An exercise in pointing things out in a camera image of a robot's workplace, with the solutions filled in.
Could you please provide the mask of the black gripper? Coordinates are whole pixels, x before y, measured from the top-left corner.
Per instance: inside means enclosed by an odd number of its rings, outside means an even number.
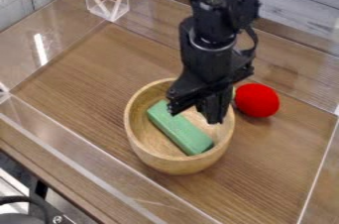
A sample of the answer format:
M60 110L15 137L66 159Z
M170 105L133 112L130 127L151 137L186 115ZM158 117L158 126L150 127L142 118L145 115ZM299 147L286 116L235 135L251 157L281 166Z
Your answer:
M183 72L175 80L166 97L173 116L193 106L203 114L209 124L225 122L234 97L234 84L254 74L257 34L251 25L245 27L254 46L247 50L235 48L238 36L231 36L225 45L206 49L194 29L194 18L179 26L181 57Z

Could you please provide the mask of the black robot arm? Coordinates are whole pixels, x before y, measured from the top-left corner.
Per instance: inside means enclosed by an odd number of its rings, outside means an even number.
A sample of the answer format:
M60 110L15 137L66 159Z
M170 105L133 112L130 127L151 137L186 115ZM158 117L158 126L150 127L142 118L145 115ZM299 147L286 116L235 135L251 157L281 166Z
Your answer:
M255 49L237 49L241 33L258 40L258 0L189 0L193 15L179 25L183 72L167 90L169 112L194 107L210 124L225 121L234 84L255 72Z

